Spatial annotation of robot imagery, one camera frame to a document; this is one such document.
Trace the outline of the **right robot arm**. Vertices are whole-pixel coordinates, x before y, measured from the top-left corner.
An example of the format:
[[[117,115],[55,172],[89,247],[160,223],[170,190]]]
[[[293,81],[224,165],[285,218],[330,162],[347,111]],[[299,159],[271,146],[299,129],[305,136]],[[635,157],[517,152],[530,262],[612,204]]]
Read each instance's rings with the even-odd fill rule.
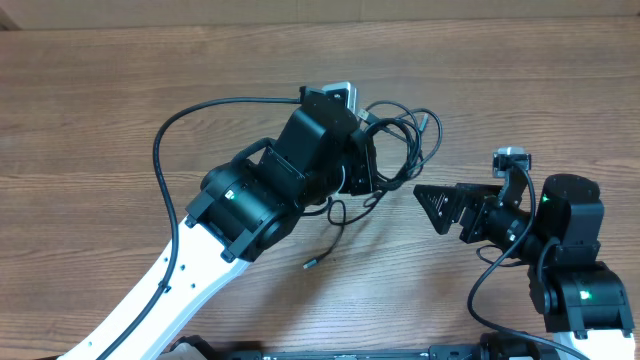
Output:
[[[524,170],[505,172],[503,186],[418,185],[413,193],[435,231],[458,223],[467,244],[501,250],[489,268],[524,265],[529,296],[550,339],[498,325],[464,359],[631,359],[634,321],[620,277],[598,253],[604,205],[597,183],[571,174],[548,177],[540,194]]]

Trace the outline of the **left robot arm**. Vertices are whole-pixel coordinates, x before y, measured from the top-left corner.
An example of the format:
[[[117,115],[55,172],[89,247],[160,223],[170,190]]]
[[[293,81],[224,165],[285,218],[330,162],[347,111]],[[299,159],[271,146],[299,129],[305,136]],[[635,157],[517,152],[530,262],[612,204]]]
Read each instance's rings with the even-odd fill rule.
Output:
[[[262,138],[212,169],[170,219],[150,270],[67,359],[155,359],[218,291],[288,236],[306,207],[375,190],[375,150],[349,83],[303,88],[278,139]]]

